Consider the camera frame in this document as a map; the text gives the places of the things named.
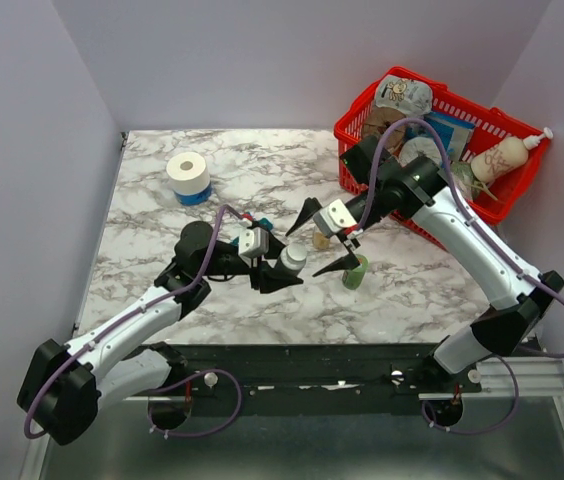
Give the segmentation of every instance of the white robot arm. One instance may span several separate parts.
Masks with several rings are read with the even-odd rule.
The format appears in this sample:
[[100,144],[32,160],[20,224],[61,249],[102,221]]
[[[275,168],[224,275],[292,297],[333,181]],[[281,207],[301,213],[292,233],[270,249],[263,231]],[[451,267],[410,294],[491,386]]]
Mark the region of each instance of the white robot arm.
[[[368,170],[377,139],[367,137],[341,158],[358,183],[368,183]],[[362,233],[357,224],[367,207],[368,192],[346,204],[335,200],[322,207],[308,198],[296,223],[287,235],[313,220],[327,237],[336,236],[348,254],[327,265],[315,275],[358,265],[353,254]],[[473,212],[461,200],[462,206]],[[394,157],[385,154],[377,173],[375,196],[371,202],[364,229],[384,216],[396,213],[410,218],[430,233],[469,272],[486,294],[490,308],[473,324],[442,341],[429,357],[436,375],[454,375],[490,355],[510,355],[544,315],[553,297],[529,282],[507,264],[495,248],[515,259],[525,275],[533,277],[550,290],[559,292],[564,281],[556,272],[541,274],[533,265],[515,254],[484,222],[473,213],[466,218],[452,195],[445,173],[426,156],[402,167]],[[486,232],[490,245],[478,229]]]
[[[209,284],[194,280],[200,270],[208,278],[249,275],[252,288],[260,293],[301,284],[298,274],[306,258],[299,257],[306,251],[286,246],[257,221],[246,223],[238,246],[213,240],[213,229],[205,222],[188,224],[170,265],[137,301],[64,345],[54,340],[40,345],[17,399],[28,412],[27,423],[34,419],[65,445],[80,436],[102,408],[163,386],[169,375],[183,370],[185,360],[172,358],[168,349],[134,351],[208,296]],[[289,249],[293,265],[287,261]],[[277,260],[275,266],[269,265],[270,259]]]

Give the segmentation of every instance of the red plastic basket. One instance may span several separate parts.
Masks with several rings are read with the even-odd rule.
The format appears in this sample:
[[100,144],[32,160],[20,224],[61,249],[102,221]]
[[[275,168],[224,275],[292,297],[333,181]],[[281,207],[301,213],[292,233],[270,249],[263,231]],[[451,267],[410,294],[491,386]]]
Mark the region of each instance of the red plastic basket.
[[[524,138],[528,135],[539,135],[542,133],[536,128],[509,117],[498,108],[487,109],[450,92],[443,83],[434,82],[403,67],[393,67],[382,75],[378,81],[369,85],[351,104],[349,111],[335,124],[333,133],[335,138],[338,139],[340,155],[360,141],[360,132],[367,115],[371,111],[375,89],[380,80],[389,74],[427,83],[433,90],[434,111],[452,115],[475,125],[471,141],[462,157],[463,160],[471,159],[474,155],[487,150],[507,136],[514,135]],[[548,144],[548,140],[543,140],[537,148],[531,150],[529,160],[523,167],[513,170],[495,181],[489,190],[493,192],[499,201],[495,201],[487,194],[482,193],[474,202],[470,202],[471,207],[473,207],[482,220],[489,225],[497,225],[504,220],[515,201],[531,185],[540,168],[542,156]],[[340,185],[356,195],[367,188],[365,185],[359,185],[355,182],[342,162],[340,162]],[[403,221],[400,218],[395,218],[400,223],[441,247],[431,235],[419,228],[411,220]]]

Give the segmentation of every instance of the blue base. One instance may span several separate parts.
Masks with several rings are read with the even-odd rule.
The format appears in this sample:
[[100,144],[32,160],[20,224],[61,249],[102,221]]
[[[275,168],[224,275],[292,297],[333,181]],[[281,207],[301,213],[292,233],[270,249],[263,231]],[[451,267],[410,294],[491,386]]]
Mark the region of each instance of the blue base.
[[196,193],[195,195],[180,195],[179,193],[175,192],[175,197],[178,199],[182,205],[198,205],[199,203],[206,202],[211,194],[213,193],[213,188],[209,183],[209,186],[202,190],[200,193]]

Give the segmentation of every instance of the small green bottle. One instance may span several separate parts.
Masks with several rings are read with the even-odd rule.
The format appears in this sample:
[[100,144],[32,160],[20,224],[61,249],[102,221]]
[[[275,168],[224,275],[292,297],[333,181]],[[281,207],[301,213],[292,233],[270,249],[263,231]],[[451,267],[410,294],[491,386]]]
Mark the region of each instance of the small green bottle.
[[345,270],[342,274],[342,285],[349,290],[357,290],[362,284],[362,279],[366,273],[367,268],[369,268],[369,261],[364,255],[356,255],[360,265],[355,267],[353,270]]

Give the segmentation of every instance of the white marble tabletop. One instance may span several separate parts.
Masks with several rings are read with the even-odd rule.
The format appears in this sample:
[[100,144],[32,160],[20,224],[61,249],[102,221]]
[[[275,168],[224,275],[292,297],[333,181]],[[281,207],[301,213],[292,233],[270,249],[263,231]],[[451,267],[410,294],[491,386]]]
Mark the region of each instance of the white marble tabletop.
[[[166,183],[166,162],[202,154],[214,193],[183,207]],[[180,230],[212,222],[223,203],[274,224],[283,238],[308,196],[350,198],[338,184],[337,141],[328,131],[138,131],[129,136],[77,334],[137,299],[169,263]],[[221,238],[239,230],[226,217]],[[294,235],[309,249],[304,285],[261,295],[247,277],[211,283],[203,304],[150,341],[173,343],[437,342],[487,307],[477,284],[448,253],[392,220],[360,237],[370,260],[362,286],[349,291],[341,273],[311,274],[344,253],[315,251],[312,229]]]

